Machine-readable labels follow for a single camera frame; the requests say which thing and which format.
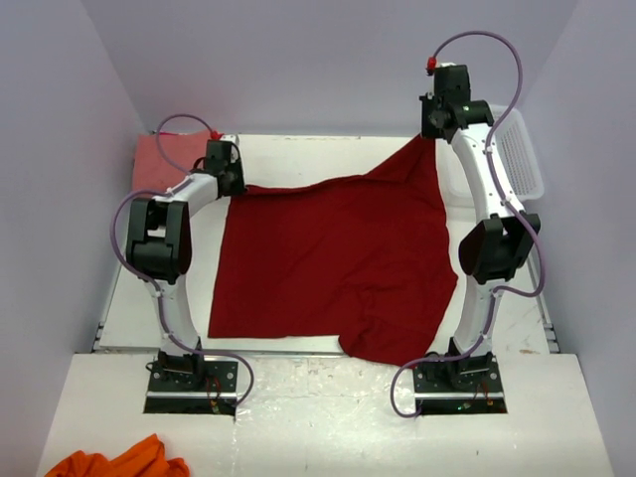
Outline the dark red t shirt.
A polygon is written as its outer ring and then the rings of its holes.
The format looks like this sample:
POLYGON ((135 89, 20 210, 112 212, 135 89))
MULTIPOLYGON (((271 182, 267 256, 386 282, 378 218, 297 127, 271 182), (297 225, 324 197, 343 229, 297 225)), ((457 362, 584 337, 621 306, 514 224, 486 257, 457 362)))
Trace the dark red t shirt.
POLYGON ((212 338, 331 335, 400 366, 432 344, 457 284, 436 146, 415 137, 370 172, 250 187, 229 206, 212 338))

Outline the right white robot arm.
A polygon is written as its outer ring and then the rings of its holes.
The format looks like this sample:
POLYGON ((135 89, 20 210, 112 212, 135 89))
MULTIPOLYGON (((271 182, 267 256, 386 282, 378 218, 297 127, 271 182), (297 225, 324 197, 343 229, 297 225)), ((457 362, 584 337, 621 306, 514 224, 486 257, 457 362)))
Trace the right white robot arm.
POLYGON ((443 139, 457 155, 475 207, 476 225, 461 241, 466 292, 458 327, 444 355, 430 353, 416 368, 429 392, 487 392, 496 379, 492 329, 505 286, 530 254, 541 221, 516 197, 494 139, 489 104, 471 96, 464 65, 428 63, 430 92, 422 103, 421 135, 443 139))

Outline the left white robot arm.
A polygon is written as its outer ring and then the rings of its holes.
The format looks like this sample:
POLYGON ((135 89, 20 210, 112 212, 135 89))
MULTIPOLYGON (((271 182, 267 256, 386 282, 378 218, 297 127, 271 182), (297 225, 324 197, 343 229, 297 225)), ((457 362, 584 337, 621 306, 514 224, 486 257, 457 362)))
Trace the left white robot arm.
POLYGON ((156 379, 186 391, 221 390, 207 362, 191 316, 186 275, 193 259, 191 218, 208 204, 246 191, 237 141, 210 139, 203 157, 178 184, 159 192, 132 193, 122 265, 140 278, 155 300, 161 345, 156 379))

